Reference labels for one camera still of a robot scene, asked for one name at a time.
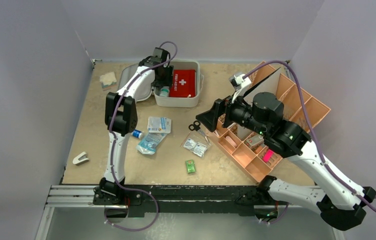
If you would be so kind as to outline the white blue mask packet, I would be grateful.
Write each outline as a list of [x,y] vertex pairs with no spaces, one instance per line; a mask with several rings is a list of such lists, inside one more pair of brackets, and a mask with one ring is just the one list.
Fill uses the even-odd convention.
[[150,116],[147,122],[147,130],[149,133],[170,134],[172,129],[172,120],[167,117]]

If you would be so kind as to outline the red fabric pouch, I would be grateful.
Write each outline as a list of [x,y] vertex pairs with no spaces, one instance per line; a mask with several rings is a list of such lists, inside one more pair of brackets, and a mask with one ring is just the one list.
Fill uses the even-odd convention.
[[170,86],[171,98],[193,98],[196,96],[196,76],[194,69],[176,69]]

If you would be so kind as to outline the blue clear wipes packet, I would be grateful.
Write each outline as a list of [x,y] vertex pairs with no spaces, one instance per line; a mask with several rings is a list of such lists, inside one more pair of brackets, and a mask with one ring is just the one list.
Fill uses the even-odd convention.
[[154,155],[156,148],[167,136],[167,133],[149,132],[136,146],[136,150],[143,155]]

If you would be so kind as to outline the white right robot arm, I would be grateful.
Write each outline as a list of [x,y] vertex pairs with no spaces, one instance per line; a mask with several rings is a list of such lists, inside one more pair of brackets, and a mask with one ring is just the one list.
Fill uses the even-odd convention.
[[336,167],[330,170],[333,164],[320,158],[311,136],[297,123],[284,119],[284,104],[273,93],[257,93],[252,105],[241,96],[229,96],[224,106],[224,124],[236,123],[263,136],[269,150],[302,169],[316,184],[299,186],[267,175],[256,191],[260,202],[283,201],[307,208],[341,231],[363,222],[365,202],[372,202],[376,191],[358,185]]

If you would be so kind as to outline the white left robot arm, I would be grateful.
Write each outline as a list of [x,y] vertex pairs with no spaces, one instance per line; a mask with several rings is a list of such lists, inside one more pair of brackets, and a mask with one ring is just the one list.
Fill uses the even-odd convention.
[[150,97],[154,88],[171,84],[174,54],[162,46],[156,47],[152,55],[142,59],[132,75],[119,83],[116,92],[109,92],[105,100],[104,122],[109,136],[107,167],[99,182],[97,195],[114,205],[122,203],[126,192],[134,191],[125,187],[125,159],[129,137],[138,124],[136,103]]

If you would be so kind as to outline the clear white cap bottle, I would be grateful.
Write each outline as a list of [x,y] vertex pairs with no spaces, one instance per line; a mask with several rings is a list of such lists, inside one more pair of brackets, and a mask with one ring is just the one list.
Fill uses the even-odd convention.
[[170,87],[169,86],[163,86],[159,90],[159,96],[163,98],[168,98],[170,96]]

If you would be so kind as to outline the grey medicine case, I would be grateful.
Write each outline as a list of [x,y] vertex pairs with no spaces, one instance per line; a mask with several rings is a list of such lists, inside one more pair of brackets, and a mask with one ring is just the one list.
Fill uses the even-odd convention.
[[200,64],[194,60],[173,60],[170,85],[147,91],[141,88],[139,101],[145,101],[154,96],[160,107],[193,108],[199,103],[203,91],[204,76],[201,74]]

